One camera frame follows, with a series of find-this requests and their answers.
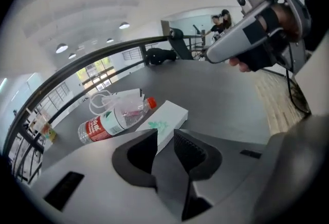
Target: black railing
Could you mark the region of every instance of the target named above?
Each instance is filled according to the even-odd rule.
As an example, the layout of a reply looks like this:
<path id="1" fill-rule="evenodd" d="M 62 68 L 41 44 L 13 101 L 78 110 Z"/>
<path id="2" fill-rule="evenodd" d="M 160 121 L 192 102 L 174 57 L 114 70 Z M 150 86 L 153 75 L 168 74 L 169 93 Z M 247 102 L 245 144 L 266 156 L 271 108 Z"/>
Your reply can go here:
<path id="1" fill-rule="evenodd" d="M 67 85 L 62 83 L 55 89 L 53 89 L 44 99 L 43 101 L 36 107 L 38 112 L 42 110 L 47 110 L 51 106 L 53 106 L 56 110 L 58 110 L 59 105 L 64 102 L 64 98 L 67 96 L 68 88 Z"/>
<path id="2" fill-rule="evenodd" d="M 189 40 L 188 47 L 190 50 L 192 50 L 192 46 L 195 47 L 195 44 L 191 44 L 191 39 L 195 39 L 195 38 L 200 38 L 200 36 L 184 36 L 184 39 Z M 121 70 L 117 70 L 113 74 L 107 75 L 106 78 L 100 79 L 98 82 L 93 83 L 90 87 L 83 90 L 78 95 L 74 96 L 70 101 L 68 101 L 66 104 L 64 104 L 64 106 L 62 106 L 56 112 L 55 115 L 53 115 L 49 119 L 48 123 L 51 124 L 63 111 L 65 111 L 67 108 L 69 108 L 78 99 L 80 99 L 81 97 L 86 95 L 90 90 L 94 89 L 96 86 L 103 83 L 105 80 L 110 79 L 110 78 L 112 78 L 130 68 L 133 68 L 139 64 L 144 63 L 145 65 L 148 65 L 148 62 L 146 61 L 146 46 L 154 45 L 154 44 L 157 44 L 160 42 L 165 42 L 167 40 L 168 40 L 167 36 L 157 36 L 157 37 L 151 37 L 151 38 L 145 38 L 145 39 L 139 39 L 139 40 L 133 40 L 133 41 L 123 42 L 123 43 L 119 43 L 119 44 L 114 44 L 114 45 L 99 49 L 97 51 L 94 51 L 92 53 L 89 53 L 87 55 L 84 55 L 83 57 L 75 60 L 74 62 L 64 66 L 63 68 L 58 70 L 54 75 L 52 75 L 48 80 L 46 80 L 25 102 L 23 107 L 17 113 L 14 121 L 12 122 L 12 124 L 8 130 L 8 135 L 7 135 L 7 138 L 5 141 L 4 151 L 3 151 L 4 156 L 7 157 L 9 155 L 11 147 L 18 134 L 20 134 L 23 137 L 22 143 L 24 141 L 27 141 L 27 143 L 28 143 L 28 147 L 25 150 L 25 152 L 23 153 L 22 159 L 20 160 L 18 166 L 17 166 L 16 156 L 18 155 L 18 153 L 20 151 L 22 143 L 19 146 L 19 150 L 16 151 L 15 160 L 14 160 L 13 167 L 12 167 L 13 174 L 15 175 L 15 177 L 17 177 L 19 175 L 20 170 L 22 170 L 21 177 L 23 178 L 23 168 L 24 168 L 25 159 L 32 148 L 34 150 L 32 153 L 31 165 L 29 167 L 30 170 L 29 170 L 29 179 L 27 181 L 28 184 L 32 181 L 32 179 L 35 177 L 36 174 L 39 174 L 39 170 L 42 165 L 42 161 L 40 161 L 40 159 L 43 154 L 44 148 L 43 148 L 43 144 L 40 144 L 38 141 L 41 134 L 38 133 L 36 136 L 29 135 L 28 132 L 22 127 L 23 123 L 29 117 L 29 112 L 27 111 L 27 109 L 35 110 L 35 108 L 40 104 L 40 102 L 44 100 L 45 96 L 47 96 L 58 84 L 65 81 L 68 77 L 70 77 L 71 75 L 76 73 L 78 70 L 82 69 L 83 67 L 90 65 L 100 59 L 103 59 L 104 57 L 114 55 L 116 53 L 123 52 L 123 51 L 129 50 L 129 49 L 132 49 L 132 48 L 139 47 L 141 57 L 142 57 L 141 61 L 136 62 L 130 66 L 127 66 Z M 35 171 L 32 173 L 32 163 L 33 163 L 33 159 L 34 159 L 34 156 L 36 153 L 39 154 L 39 162 L 38 162 L 38 165 L 37 165 Z"/>
<path id="3" fill-rule="evenodd" d="M 139 48 L 135 48 L 135 49 L 125 51 L 122 54 L 123 54 L 123 59 L 125 61 L 142 59 L 142 54 L 141 54 Z"/>
<path id="4" fill-rule="evenodd" d="M 103 71 L 100 71 L 100 72 L 97 74 L 97 76 L 90 77 L 90 78 L 88 78 L 87 80 L 83 81 L 83 82 L 82 82 L 82 85 L 85 85 L 86 83 L 88 83 L 88 82 L 90 82 L 90 81 L 96 79 L 97 77 L 102 76 L 103 74 L 106 74 L 108 71 L 113 70 L 113 69 L 114 69 L 114 67 L 111 66 L 111 67 L 109 67 L 109 68 L 107 68 L 107 69 L 105 69 L 105 70 L 103 70 Z"/>

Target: orange bottle cap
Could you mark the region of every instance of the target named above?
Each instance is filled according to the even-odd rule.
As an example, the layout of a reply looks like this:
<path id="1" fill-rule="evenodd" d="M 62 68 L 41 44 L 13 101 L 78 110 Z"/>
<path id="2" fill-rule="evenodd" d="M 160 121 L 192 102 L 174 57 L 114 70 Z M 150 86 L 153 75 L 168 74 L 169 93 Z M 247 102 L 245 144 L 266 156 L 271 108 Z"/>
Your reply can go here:
<path id="1" fill-rule="evenodd" d="M 156 101 L 154 100 L 153 97 L 149 97 L 149 98 L 147 98 L 147 101 L 148 101 L 148 103 L 149 103 L 151 109 L 154 109 L 154 108 L 156 107 Z"/>

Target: handrail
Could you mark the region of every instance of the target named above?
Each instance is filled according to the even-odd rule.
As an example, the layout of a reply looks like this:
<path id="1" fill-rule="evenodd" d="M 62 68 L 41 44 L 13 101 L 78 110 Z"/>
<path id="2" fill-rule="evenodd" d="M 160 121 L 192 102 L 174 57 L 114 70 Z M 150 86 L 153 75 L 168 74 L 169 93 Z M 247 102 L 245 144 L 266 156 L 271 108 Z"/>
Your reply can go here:
<path id="1" fill-rule="evenodd" d="M 97 77 L 102 76 L 103 74 L 105 74 L 105 73 L 107 73 L 108 71 L 113 70 L 113 69 L 114 69 L 114 67 L 111 66 L 111 67 L 109 67 L 109 68 L 107 68 L 107 69 L 105 69 L 105 70 L 99 72 L 97 76 L 95 76 L 95 77 L 90 77 L 90 78 L 88 78 L 87 80 L 85 80 L 85 81 L 83 81 L 83 82 L 81 82 L 81 83 L 82 83 L 82 85 L 85 85 L 86 83 L 91 82 L 92 80 L 96 79 Z"/>
<path id="2" fill-rule="evenodd" d="M 195 36 L 184 36 L 184 39 L 189 39 L 191 40 L 191 38 L 194 38 Z M 20 109 L 20 111 L 17 113 L 14 121 L 12 122 L 9 130 L 8 130 L 8 135 L 7 138 L 5 140 L 5 145 L 4 145 L 4 155 L 8 156 L 10 149 L 12 147 L 12 144 L 17 136 L 17 134 L 20 132 L 19 129 L 19 125 L 20 123 L 22 123 L 22 121 L 26 120 L 29 116 L 29 113 L 26 111 L 26 109 L 30 109 L 33 110 L 35 109 L 38 104 L 45 98 L 45 96 L 49 95 L 49 93 L 56 88 L 56 86 L 58 86 L 58 84 L 62 83 L 63 81 L 65 81 L 66 78 L 70 77 L 72 74 L 76 73 L 78 70 L 80 70 L 81 68 L 95 62 L 98 61 L 106 56 L 109 55 L 113 55 L 131 48 L 136 48 L 139 47 L 140 48 L 140 52 L 142 54 L 142 61 L 136 62 L 130 66 L 127 66 L 121 70 L 118 70 L 114 73 L 111 73 L 111 75 L 107 76 L 104 79 L 100 79 L 99 82 L 93 84 L 92 86 L 90 86 L 89 88 L 85 89 L 84 91 L 82 91 L 81 93 L 79 93 L 78 95 L 76 95 L 73 99 L 71 99 L 69 102 L 67 102 L 64 106 L 62 106 L 57 112 L 56 114 L 51 117 L 49 119 L 49 123 L 52 123 L 54 121 L 55 118 L 57 118 L 65 109 L 67 109 L 68 107 L 70 107 L 75 101 L 77 101 L 79 98 L 81 98 L 82 96 L 84 96 L 88 91 L 92 90 L 93 88 L 95 88 L 97 85 L 99 85 L 100 83 L 104 82 L 105 80 L 120 74 L 134 66 L 137 66 L 141 63 L 145 63 L 145 65 L 148 64 L 148 62 L 145 60 L 146 59 L 146 49 L 145 46 L 148 44 L 154 44 L 154 43 L 159 43 L 159 42 L 164 42 L 167 41 L 168 37 L 167 36 L 158 36 L 158 37 L 151 37 L 151 38 L 145 38 L 145 39 L 139 39 L 139 40 L 134 40 L 134 41 L 129 41 L 129 42 L 124 42 L 124 43 L 120 43 L 120 44 L 114 44 L 108 47 L 105 47 L 103 49 L 94 51 L 90 54 L 87 54 L 77 60 L 75 60 L 74 62 L 64 66 L 63 68 L 61 68 L 58 72 L 56 72 L 54 75 L 52 75 L 49 79 L 47 79 L 30 97 L 29 99 L 25 102 L 25 104 L 23 105 L 23 107 Z M 15 169 L 13 168 L 13 174 L 15 175 L 15 177 L 17 177 L 17 175 L 19 174 L 20 169 L 23 169 L 24 166 L 24 162 L 25 162 L 25 158 L 28 155 L 29 151 L 31 150 L 31 148 L 36 148 L 38 146 L 34 146 L 34 145 L 38 145 L 38 139 L 41 136 L 41 134 L 37 134 L 34 138 L 33 136 L 24 134 L 25 137 L 28 137 L 29 139 L 25 139 L 28 143 L 29 146 L 27 147 L 26 151 L 24 152 L 22 159 L 20 161 L 20 164 L 17 168 L 17 171 L 15 172 Z M 43 148 L 40 146 L 36 149 L 37 151 L 40 152 L 40 156 L 42 155 L 43 152 Z M 31 176 L 31 168 L 30 168 L 30 180 L 33 179 L 33 177 L 35 176 L 36 172 L 39 171 L 41 167 L 41 163 L 38 165 L 37 169 L 35 170 L 35 172 L 32 174 Z"/>
<path id="3" fill-rule="evenodd" d="M 15 171 L 16 162 L 17 162 L 17 156 L 18 156 L 18 154 L 19 154 L 19 152 L 21 150 L 21 147 L 22 147 L 22 144 L 23 144 L 24 141 L 26 141 L 26 140 L 24 139 L 24 137 L 22 137 L 21 142 L 20 142 L 20 144 L 19 144 L 19 146 L 17 148 L 17 151 L 15 152 L 14 161 L 12 163 L 12 171 L 13 172 Z"/>
<path id="4" fill-rule="evenodd" d="M 53 90 L 58 84 L 63 82 L 66 78 L 70 77 L 72 74 L 76 73 L 78 70 L 83 67 L 103 59 L 109 55 L 113 55 L 127 49 L 132 49 L 138 47 L 141 44 L 150 44 L 155 42 L 164 42 L 167 41 L 167 36 L 156 36 L 144 39 L 138 39 L 133 41 L 122 42 L 119 44 L 114 44 L 107 46 L 105 48 L 93 51 L 89 54 L 82 56 L 79 59 L 76 59 L 74 62 L 65 65 L 63 68 L 54 73 L 50 78 L 48 78 L 25 102 L 22 108 L 17 113 L 15 119 L 13 120 L 5 140 L 3 155 L 7 157 L 10 152 L 10 148 L 14 142 L 15 136 L 18 133 L 19 122 L 26 120 L 29 116 L 29 113 L 26 109 L 34 109 L 37 104 L 47 95 L 51 90 Z"/>
<path id="5" fill-rule="evenodd" d="M 31 174 L 32 174 L 32 165 L 33 165 L 33 158 L 34 158 L 35 153 L 36 153 L 36 150 L 34 149 L 33 152 L 32 152 L 32 158 L 31 158 L 31 165 L 30 165 L 30 174 L 29 174 L 29 177 L 31 177 Z"/>

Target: red bottle label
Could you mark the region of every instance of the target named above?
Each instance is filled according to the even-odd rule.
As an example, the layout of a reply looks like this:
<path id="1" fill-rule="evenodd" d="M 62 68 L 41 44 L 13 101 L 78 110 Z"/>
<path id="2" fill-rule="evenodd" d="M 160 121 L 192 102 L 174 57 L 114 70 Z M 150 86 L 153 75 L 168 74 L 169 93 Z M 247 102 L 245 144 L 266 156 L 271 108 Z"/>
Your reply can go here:
<path id="1" fill-rule="evenodd" d="M 89 138 L 94 142 L 112 137 L 102 126 L 100 116 L 86 122 L 86 132 Z"/>

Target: gray table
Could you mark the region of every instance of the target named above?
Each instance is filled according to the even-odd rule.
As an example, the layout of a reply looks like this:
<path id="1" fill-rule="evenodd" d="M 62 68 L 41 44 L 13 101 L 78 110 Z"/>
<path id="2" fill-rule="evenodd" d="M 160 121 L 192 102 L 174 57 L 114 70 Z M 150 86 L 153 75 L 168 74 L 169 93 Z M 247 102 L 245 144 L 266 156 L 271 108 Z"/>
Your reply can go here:
<path id="1" fill-rule="evenodd" d="M 135 88 L 141 88 L 146 97 L 153 96 L 158 107 L 169 100 L 187 109 L 188 120 L 183 129 L 259 144 L 266 144 L 270 137 L 266 113 L 250 76 L 225 63 L 166 62 L 138 70 L 106 89 L 118 92 Z M 94 117 L 88 104 L 82 103 L 55 127 L 58 136 L 44 153 L 43 170 L 82 146 L 78 126 Z M 172 146 L 173 141 L 156 156 L 152 173 L 157 177 L 159 196 L 172 212 L 180 215 L 187 188 L 180 183 L 187 183 L 188 177 Z"/>

